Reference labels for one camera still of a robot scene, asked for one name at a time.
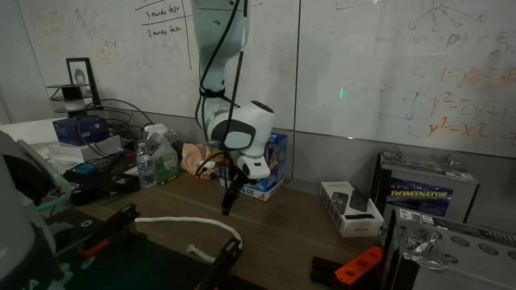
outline pink cloth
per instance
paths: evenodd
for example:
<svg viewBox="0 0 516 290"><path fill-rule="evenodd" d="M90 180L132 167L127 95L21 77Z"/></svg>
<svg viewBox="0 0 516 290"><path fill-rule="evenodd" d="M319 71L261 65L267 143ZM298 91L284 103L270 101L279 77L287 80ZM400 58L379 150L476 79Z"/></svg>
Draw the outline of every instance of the pink cloth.
<svg viewBox="0 0 516 290"><path fill-rule="evenodd" d="M183 160L181 161L181 167L195 175L201 161L205 160L208 155L208 147L200 144L194 145L185 143L183 145Z"/></svg>

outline water bottle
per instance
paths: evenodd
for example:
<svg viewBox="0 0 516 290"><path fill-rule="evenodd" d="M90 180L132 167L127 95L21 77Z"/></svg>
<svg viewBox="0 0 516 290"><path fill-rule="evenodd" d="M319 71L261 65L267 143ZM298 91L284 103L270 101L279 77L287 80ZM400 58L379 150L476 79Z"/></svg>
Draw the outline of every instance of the water bottle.
<svg viewBox="0 0 516 290"><path fill-rule="evenodd" d="M154 173L154 163L147 149L145 142L138 143L136 150L136 162L138 163L138 175L142 188L151 187L156 184L156 175Z"/></svg>

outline spray bottle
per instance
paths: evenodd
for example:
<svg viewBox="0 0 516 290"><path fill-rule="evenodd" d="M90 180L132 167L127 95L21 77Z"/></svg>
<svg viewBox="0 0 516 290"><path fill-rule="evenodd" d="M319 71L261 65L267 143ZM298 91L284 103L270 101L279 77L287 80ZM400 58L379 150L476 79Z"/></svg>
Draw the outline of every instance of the spray bottle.
<svg viewBox="0 0 516 290"><path fill-rule="evenodd" d="M145 127L145 132L149 133L147 140L155 139L159 144L159 148L152 154L152 161L157 181L166 182L179 173L178 154L165 137L167 127L163 124L149 125Z"/></svg>

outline whiteboard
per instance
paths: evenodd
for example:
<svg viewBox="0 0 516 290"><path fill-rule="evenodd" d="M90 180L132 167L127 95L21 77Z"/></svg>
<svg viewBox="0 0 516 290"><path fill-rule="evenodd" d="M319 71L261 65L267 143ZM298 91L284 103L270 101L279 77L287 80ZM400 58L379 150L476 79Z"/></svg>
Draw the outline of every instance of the whiteboard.
<svg viewBox="0 0 516 290"><path fill-rule="evenodd" d="M516 157L516 1L302 1L297 131Z"/></svg>
<svg viewBox="0 0 516 290"><path fill-rule="evenodd" d="M198 54L189 0L19 0L47 85L69 83L66 58L89 57L102 99L193 117ZM294 127L298 0L251 0L237 103L257 100ZM227 67L231 95L236 58Z"/></svg>

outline white rope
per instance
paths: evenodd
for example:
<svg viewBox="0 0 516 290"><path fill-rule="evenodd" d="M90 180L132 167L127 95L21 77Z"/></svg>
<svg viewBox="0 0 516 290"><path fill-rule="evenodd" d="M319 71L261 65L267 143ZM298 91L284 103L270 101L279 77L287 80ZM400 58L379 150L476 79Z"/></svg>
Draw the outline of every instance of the white rope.
<svg viewBox="0 0 516 290"><path fill-rule="evenodd" d="M160 221L178 221L178 222L200 222L200 223L209 223L212 225L216 225L218 227L221 227L227 231L230 231L235 238L240 240L239 248L242 249L244 241L242 240L242 237L239 235L239 233L229 225L220 222L218 220L208 219L208 218L198 218L198 217L155 217L155 218L137 218L135 219L135 222L160 222ZM203 261L213 264L215 261L215 258L208 256L203 251L197 249L194 244L190 244L188 248L186 248L186 253L193 252L197 256L199 256Z"/></svg>

